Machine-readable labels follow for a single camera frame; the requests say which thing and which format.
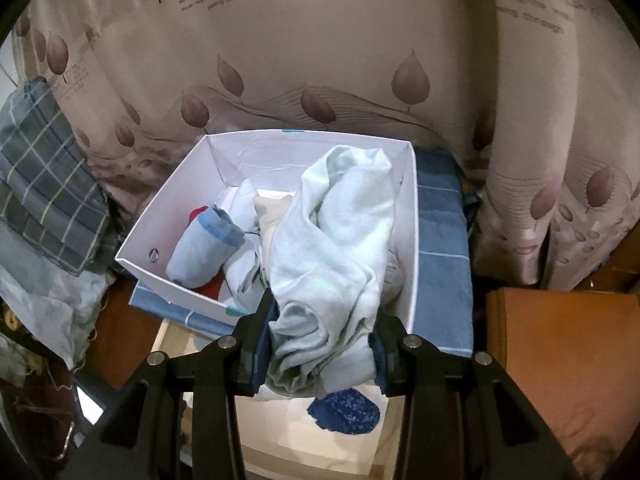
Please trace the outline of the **grey hexagon pattern underwear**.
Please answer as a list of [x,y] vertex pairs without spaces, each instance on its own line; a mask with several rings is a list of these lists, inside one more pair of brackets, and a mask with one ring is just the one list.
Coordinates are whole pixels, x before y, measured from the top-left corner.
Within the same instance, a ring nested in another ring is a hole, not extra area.
[[285,195],[277,200],[260,195],[254,198],[254,208],[259,224],[260,241],[262,242],[262,266],[265,271],[268,271],[270,265],[270,249],[274,231],[281,223],[291,202],[291,195]]

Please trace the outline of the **orange brown wooden furniture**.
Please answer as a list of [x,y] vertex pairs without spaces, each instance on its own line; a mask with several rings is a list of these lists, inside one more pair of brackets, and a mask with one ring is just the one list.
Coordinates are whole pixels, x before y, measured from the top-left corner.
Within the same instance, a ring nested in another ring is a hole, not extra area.
[[601,479],[639,426],[639,298],[500,288],[487,350],[585,479]]

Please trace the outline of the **red garment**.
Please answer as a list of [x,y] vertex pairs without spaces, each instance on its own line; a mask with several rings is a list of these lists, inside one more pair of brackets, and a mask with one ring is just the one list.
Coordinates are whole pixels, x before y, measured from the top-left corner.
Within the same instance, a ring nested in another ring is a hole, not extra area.
[[[201,206],[196,209],[193,209],[189,214],[189,223],[192,223],[198,216],[206,211],[206,206]],[[213,300],[217,300],[219,298],[220,290],[222,282],[224,281],[224,271],[219,270],[219,272],[211,278],[205,285],[194,288],[194,292],[197,292],[200,295],[208,297]]]

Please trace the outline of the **light blue underwear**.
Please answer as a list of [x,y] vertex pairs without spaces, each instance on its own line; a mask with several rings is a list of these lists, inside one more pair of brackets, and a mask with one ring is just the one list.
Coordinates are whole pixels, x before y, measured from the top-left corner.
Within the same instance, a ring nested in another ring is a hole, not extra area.
[[181,235],[166,274],[188,289],[205,285],[243,242],[244,231],[229,215],[217,206],[207,206]]

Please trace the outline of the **pale mint green garment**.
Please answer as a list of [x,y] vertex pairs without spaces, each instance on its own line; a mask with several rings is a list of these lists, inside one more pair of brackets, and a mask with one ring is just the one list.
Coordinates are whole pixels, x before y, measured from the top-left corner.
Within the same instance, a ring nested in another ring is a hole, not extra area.
[[231,220],[268,244],[262,272],[279,307],[269,324],[274,392],[326,396],[374,378],[369,336],[393,241],[392,169],[380,148],[334,146],[280,200],[272,229],[250,180],[226,201]]

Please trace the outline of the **white XINCCI shoe box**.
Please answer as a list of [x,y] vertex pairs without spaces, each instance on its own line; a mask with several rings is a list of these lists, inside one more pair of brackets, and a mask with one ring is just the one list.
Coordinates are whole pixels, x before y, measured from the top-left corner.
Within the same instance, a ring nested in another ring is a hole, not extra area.
[[[380,234],[404,276],[397,300],[382,301],[406,327],[416,310],[416,158],[407,141],[326,131],[210,134],[195,145],[146,207],[117,262],[169,301],[187,323],[204,315],[229,327],[256,311],[268,262],[254,203],[281,200],[318,226],[283,223],[277,255],[311,262],[294,237],[336,224],[362,244]],[[329,218],[320,220],[326,214]]]

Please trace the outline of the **beige leaf pattern curtain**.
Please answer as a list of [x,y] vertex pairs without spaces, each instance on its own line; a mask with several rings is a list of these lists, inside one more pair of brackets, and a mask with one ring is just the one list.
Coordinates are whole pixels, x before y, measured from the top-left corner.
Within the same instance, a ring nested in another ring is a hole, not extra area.
[[293,127],[446,150],[475,273],[569,290],[639,222],[639,45],[610,0],[23,0],[52,86],[135,217],[206,133]]

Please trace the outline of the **grey plaid cloth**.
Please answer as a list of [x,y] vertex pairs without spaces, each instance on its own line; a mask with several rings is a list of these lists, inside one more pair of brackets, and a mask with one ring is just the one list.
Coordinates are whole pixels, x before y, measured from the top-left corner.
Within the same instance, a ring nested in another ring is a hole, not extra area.
[[96,263],[107,200],[47,81],[26,81],[1,109],[1,220],[72,275]]

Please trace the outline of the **wooden drawer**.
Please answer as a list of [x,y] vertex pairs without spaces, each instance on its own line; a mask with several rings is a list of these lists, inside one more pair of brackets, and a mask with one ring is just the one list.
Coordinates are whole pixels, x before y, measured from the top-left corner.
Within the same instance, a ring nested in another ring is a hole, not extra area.
[[317,426],[309,399],[278,398],[262,389],[235,399],[246,475],[265,479],[390,479],[398,452],[404,400],[358,388],[381,411],[370,434],[348,436]]

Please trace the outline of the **navy blue speckled underwear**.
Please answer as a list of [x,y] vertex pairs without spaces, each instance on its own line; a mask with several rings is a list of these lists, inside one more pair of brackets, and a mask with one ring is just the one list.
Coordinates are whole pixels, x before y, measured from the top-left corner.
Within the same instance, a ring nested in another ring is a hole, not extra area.
[[370,434],[381,418],[378,406],[354,388],[314,399],[307,413],[319,428],[348,436]]

